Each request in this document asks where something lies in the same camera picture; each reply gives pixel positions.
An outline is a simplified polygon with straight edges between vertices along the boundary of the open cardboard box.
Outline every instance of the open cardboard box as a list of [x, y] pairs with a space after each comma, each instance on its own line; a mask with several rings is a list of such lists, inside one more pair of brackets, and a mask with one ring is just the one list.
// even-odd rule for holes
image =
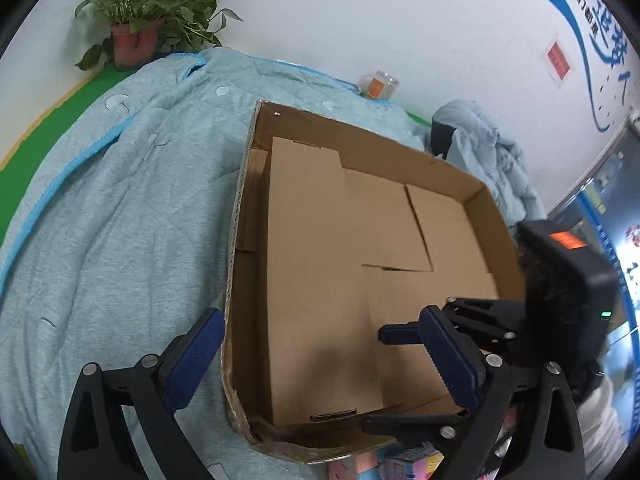
[[[228, 262], [229, 420], [257, 450], [303, 463], [386, 444], [359, 430], [363, 413], [458, 410], [422, 346], [377, 342], [382, 324], [415, 320], [447, 296], [524, 299], [516, 247], [480, 181], [356, 126], [264, 102]], [[300, 304], [326, 315], [292, 322]], [[318, 361], [318, 334], [335, 355]]]

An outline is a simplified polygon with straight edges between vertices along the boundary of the cardboard box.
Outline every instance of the cardboard box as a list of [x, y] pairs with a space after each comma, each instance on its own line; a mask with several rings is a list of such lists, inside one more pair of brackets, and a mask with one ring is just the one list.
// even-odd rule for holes
[[381, 409], [361, 245], [338, 153], [275, 137], [262, 178], [265, 416], [288, 426]]

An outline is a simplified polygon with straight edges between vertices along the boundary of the cardboard tray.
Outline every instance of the cardboard tray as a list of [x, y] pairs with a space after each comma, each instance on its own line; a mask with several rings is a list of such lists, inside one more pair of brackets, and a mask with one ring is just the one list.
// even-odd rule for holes
[[[385, 258], [394, 258], [393, 268], [406, 265], [406, 270], [427, 271], [424, 274], [430, 274], [432, 278], [434, 273], [428, 271], [438, 271], [440, 267], [459, 268], [456, 274], [447, 274], [448, 280], [455, 282], [451, 286], [459, 291], [459, 296], [467, 295], [466, 290], [476, 294], [478, 290], [486, 290], [486, 286], [475, 283], [483, 272], [484, 276], [489, 275], [486, 274], [488, 271], [492, 277], [490, 288], [494, 290], [494, 294], [497, 293], [497, 297], [523, 300], [524, 279], [508, 229], [488, 189], [479, 180], [428, 153], [412, 150], [356, 126], [294, 108], [259, 102], [239, 175], [228, 252], [226, 335], [222, 348], [222, 378], [228, 402], [228, 419], [234, 429], [260, 452], [300, 463], [326, 462], [354, 452], [384, 446], [389, 439], [363, 434], [358, 428], [363, 416], [361, 414], [293, 426], [274, 426], [268, 422], [268, 415], [265, 416], [269, 411], [264, 404], [268, 395], [264, 391], [264, 377], [260, 378], [260, 375], [268, 373], [263, 364], [264, 356], [268, 354], [268, 342], [260, 337], [258, 330], [259, 236], [255, 219], [260, 215], [258, 184], [274, 137], [338, 152], [346, 179], [351, 189], [362, 192], [360, 196], [367, 196], [368, 184], [355, 172], [365, 174], [364, 177], [369, 180], [380, 177], [392, 181], [391, 183], [401, 184], [406, 190], [424, 243], [429, 249], [429, 257], [409, 254], [409, 248], [415, 244], [406, 240], [400, 240], [399, 245], [405, 243], [407, 250], [398, 251], [396, 246], [390, 248], [384, 244], [376, 247], [375, 251], [367, 255], [373, 263], [372, 268], [367, 271], [374, 273], [372, 290], [381, 287], [376, 290], [376, 298], [384, 298], [385, 291], [393, 290], [380, 285], [385, 280], [394, 280], [392, 285], [395, 288], [412, 290], [414, 295], [407, 295], [403, 301], [412, 302], [414, 309], [429, 303], [442, 304], [443, 300], [438, 294], [441, 290], [442, 294], [449, 290], [446, 286], [441, 286], [447, 280], [432, 279], [430, 282], [427, 280], [426, 284], [414, 286], [417, 275], [421, 272], [396, 272], [391, 275], [393, 270], [387, 270], [383, 266], [376, 268], [376, 258], [380, 254]], [[389, 188], [390, 200], [398, 196], [393, 193]], [[452, 221], [447, 223], [448, 226], [430, 225], [430, 210], [451, 208], [452, 203]], [[363, 208], [368, 206], [374, 207], [364, 203]], [[399, 220], [386, 218], [383, 221]], [[468, 232], [464, 229], [467, 224], [470, 226]], [[423, 297], [429, 299], [421, 303]], [[374, 311], [371, 317], [372, 323], [378, 322]], [[414, 351], [426, 354], [424, 350]], [[379, 366], [380, 363], [384, 364], [384, 360], [379, 360]], [[421, 388], [424, 384], [425, 380], [417, 380], [415, 387]], [[386, 409], [403, 413], [455, 413], [459, 409], [450, 400], [443, 386], [440, 384], [432, 388], [428, 402], [421, 406], [407, 407], [399, 402], [397, 406]], [[388, 398], [392, 399], [392, 396], [393, 391], [390, 389]]]

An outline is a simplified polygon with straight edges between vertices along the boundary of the orange label on jar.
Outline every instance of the orange label on jar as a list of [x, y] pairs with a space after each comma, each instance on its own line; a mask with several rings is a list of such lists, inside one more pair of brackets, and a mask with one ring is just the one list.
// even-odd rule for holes
[[377, 99], [382, 94], [382, 91], [385, 87], [385, 84], [382, 81], [378, 81], [373, 78], [371, 83], [369, 83], [369, 90], [367, 90], [367, 97], [369, 99]]
[[556, 242], [558, 242], [565, 249], [579, 249], [581, 247], [586, 247], [587, 244], [584, 243], [580, 238], [575, 237], [569, 231], [560, 231], [559, 233], [551, 233], [551, 236]]

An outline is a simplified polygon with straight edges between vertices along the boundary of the metal screw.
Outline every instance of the metal screw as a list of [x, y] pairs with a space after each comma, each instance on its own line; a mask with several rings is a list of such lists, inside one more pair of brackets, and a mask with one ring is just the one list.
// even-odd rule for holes
[[454, 430], [451, 426], [443, 426], [440, 428], [440, 434], [443, 438], [447, 440], [451, 440], [456, 437], [456, 430]]
[[89, 363], [87, 365], [84, 365], [84, 368], [82, 368], [82, 373], [85, 375], [93, 375], [97, 371], [98, 371], [98, 367], [94, 363]]
[[486, 357], [486, 362], [489, 366], [493, 366], [494, 368], [500, 368], [502, 366], [502, 358], [496, 354], [489, 354]]
[[549, 370], [553, 375], [558, 375], [560, 373], [560, 367], [558, 366], [558, 363], [555, 363], [553, 361], [549, 361], [546, 364], [546, 369]]
[[143, 368], [153, 368], [158, 364], [158, 356], [156, 354], [145, 355], [140, 363]]

